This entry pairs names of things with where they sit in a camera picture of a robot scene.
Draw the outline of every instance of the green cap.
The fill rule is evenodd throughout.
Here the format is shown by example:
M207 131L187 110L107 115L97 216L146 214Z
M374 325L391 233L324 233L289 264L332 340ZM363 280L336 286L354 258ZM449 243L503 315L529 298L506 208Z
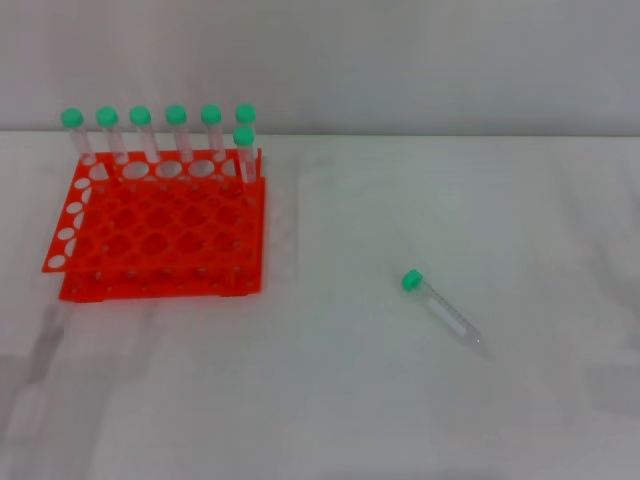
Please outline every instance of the green cap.
M236 107L236 122L242 124L256 121L256 109L250 103L242 103Z
M103 128L113 127L118 123L118 112L113 107L102 107L96 112L96 120Z
M200 118L205 125L217 125L222 121L222 112L217 105L205 105L200 111Z
M167 122L169 125L182 125L187 123L187 111L182 105L171 105L167 107Z
M151 123L151 112L144 105L137 105L129 111L129 119L137 127Z
M233 141L239 147L249 147L253 145L254 135L251 127L238 127L233 131Z
M423 280L423 276L422 274L417 271L417 270L410 270L409 272L407 272L405 274L404 277L402 277L402 288L404 288L404 290L406 292L410 292L412 290L415 290L416 288L418 288L420 286L420 284L422 283Z
M84 123L82 112L77 108L67 108L60 115L60 120L65 128L78 128Z

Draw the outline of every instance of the test tube rack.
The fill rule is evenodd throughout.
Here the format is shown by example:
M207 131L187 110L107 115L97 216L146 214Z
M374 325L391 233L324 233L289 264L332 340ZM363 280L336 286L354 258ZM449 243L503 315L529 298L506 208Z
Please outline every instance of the test tube rack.
M194 150L149 163L129 152L81 158L42 271L64 273L77 303L172 296L243 296L262 288L266 181L243 183L238 152Z

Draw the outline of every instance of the white background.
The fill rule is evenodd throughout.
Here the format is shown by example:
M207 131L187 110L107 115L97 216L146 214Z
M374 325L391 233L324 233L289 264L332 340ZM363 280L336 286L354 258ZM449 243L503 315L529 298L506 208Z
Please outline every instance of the white background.
M275 133L636 135L638 18L636 0L9 0L0 128L248 100Z
M40 273L68 135L0 134L0 428L30 411L41 326L66 319L0 479L638 477L640 141L260 141L299 166L294 278L271 275L269 245L260 295L79 305ZM488 358L401 291L409 268Z

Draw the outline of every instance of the rack hole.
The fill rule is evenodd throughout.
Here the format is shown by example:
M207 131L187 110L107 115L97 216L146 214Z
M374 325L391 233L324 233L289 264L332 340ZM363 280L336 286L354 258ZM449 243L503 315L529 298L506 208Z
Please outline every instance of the rack hole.
M156 175L162 178L173 178L182 171L182 165L175 160L162 162L156 167Z
M144 162L133 162L122 169L124 178L132 180L142 178L149 173L149 165Z
M136 222L136 216L134 215L134 213L129 210L120 210L118 213L115 214L115 216L113 217L113 225L116 228L125 228L125 227L130 227L131 225L133 225Z
M208 177L213 173L214 166L211 160L198 160L189 167L189 173L194 177Z
M80 197L80 199L84 203L89 203L90 197L91 197L91 187L87 188L84 192L82 192L82 196Z
M233 160L227 160L222 164L222 173L224 173L227 177L235 177L236 175L236 164Z
M196 207L189 207L182 215L182 223L190 227L201 225L206 219L207 217Z
M73 186L78 190L82 190L84 188L87 188L90 183L91 182L89 182L88 178L79 178L78 180L76 180L76 183L74 183Z
M72 238L71 240L69 240L67 242L67 244L64 246L64 254L67 257L71 257L71 255L73 255L73 249L76 246L76 239Z
M80 230L80 227L82 226L82 220L84 220L84 212L76 215L76 217L73 219L73 227L76 230Z
M119 256L131 248L131 242L124 235L116 235L105 244L106 252L111 256Z
M104 168L104 163L97 163L93 167L91 167L91 170L89 170L89 178L95 180L96 182L102 182L109 178L107 169Z
M63 228L58 232L58 238L60 240L69 240L71 237L75 235L75 230L73 228Z
M171 215L164 208L156 208L147 215L147 224L153 228L160 228L171 222Z
M67 213L78 213L80 210L82 210L80 202L73 202L67 205Z
M54 255L49 259L47 265L49 265L49 268L60 268L66 261L67 259L64 258L64 255Z
M82 164L86 165L87 167L89 165L93 165L94 162L96 161L96 156L92 153L92 154L84 154L82 155Z
M216 219L223 225L237 225L240 223L240 214L235 208L222 207L218 210Z
M164 237L158 233L152 233L142 241L140 249L147 255L157 255L167 248L169 244Z
M204 242L193 233L185 233L178 239L177 249L181 253L195 253L202 248Z
M213 246L219 252L229 252L231 251L231 244L233 243L233 239L228 233L221 232L216 235L215 240L213 241Z
M116 159L118 165L124 165L129 161L129 155L127 153L114 153L113 156Z

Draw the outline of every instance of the clear plastic tube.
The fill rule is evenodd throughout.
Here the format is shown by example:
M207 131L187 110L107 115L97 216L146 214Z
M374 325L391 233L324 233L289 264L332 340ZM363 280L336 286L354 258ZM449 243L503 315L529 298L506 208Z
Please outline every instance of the clear plastic tube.
M410 270L402 279L402 287L407 292L416 292L426 299L427 305L451 329L465 340L476 345L482 345L480 332L464 318L460 312L451 306L442 295L436 292L417 270Z
M122 133L117 125L104 129L104 133L107 136L107 143L109 149L113 154L113 158L118 165L124 165L129 161L127 155L127 149L124 146L124 140L122 140Z
M96 155L91 148L87 130L84 128L84 116L77 108L67 108L60 115L62 125L71 136L71 141L78 152L79 161L84 165L96 163Z
M253 145L238 147L238 160L240 163L240 176L244 183L256 181L256 157L253 154Z
M251 132L253 133L253 139L254 139L254 143L253 143L253 156L255 158L258 158L258 147L255 143L255 138L256 138L256 127L255 127L255 122L256 122L256 109L255 107L250 104L250 103L242 103L240 105L238 105L236 107L236 122L238 122L238 124L242 125L243 127L248 127L251 129Z
M213 160L224 162L227 158L227 153L224 148L221 125L207 125L207 136L209 137L209 148L211 149Z
M119 165L127 163L129 156L124 147L120 127L118 127L119 118L116 109L110 106L102 107L96 112L96 120L107 137L107 143L109 144L109 149L113 154L115 162Z
M442 295L436 292L431 285L423 280L420 284L419 291L426 298L429 308L431 308L442 321L449 325L454 332L472 343L482 343L480 332L453 308Z
M189 131L185 125L173 125L173 137L176 140L176 147L180 152L180 158L183 162L189 163L193 161L193 149L191 148L191 139Z
M142 149L147 156L149 163L158 163L160 161L160 153L158 149L158 142L153 134L153 128L151 125L140 125L136 127L138 135L140 136L140 143L142 143Z
M93 165L96 163L96 155L91 148L87 130L84 127L70 128L69 135L76 147L80 161L84 165Z
M233 132L233 141L238 148L240 176L244 183L257 180L256 157L253 151L253 131L248 126L238 127Z

